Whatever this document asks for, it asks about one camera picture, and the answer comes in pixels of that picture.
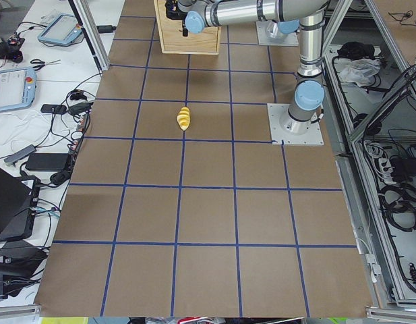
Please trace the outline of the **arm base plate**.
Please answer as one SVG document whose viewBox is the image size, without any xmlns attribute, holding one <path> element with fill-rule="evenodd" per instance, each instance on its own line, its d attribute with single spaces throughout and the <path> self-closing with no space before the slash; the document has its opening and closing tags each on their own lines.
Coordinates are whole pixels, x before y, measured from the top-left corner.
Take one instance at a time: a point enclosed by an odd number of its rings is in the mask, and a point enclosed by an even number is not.
<svg viewBox="0 0 416 324">
<path fill-rule="evenodd" d="M 316 112 L 309 121 L 295 121 L 289 104 L 268 103 L 268 119 L 273 145 L 323 146 L 324 141 Z"/>
<path fill-rule="evenodd" d="M 298 47 L 299 20 L 256 22 L 258 44 L 263 46 Z"/>
</svg>

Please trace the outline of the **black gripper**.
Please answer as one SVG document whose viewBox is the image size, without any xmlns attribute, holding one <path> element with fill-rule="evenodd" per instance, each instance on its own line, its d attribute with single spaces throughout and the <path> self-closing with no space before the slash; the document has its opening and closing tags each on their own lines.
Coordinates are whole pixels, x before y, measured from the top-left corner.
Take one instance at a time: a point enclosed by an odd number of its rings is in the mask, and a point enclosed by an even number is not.
<svg viewBox="0 0 416 324">
<path fill-rule="evenodd" d="M 188 36 L 188 29 L 185 25 L 184 19 L 186 13 L 179 9 L 178 0 L 166 0 L 165 3 L 166 17 L 170 20 L 182 20 L 182 35 Z"/>
</svg>

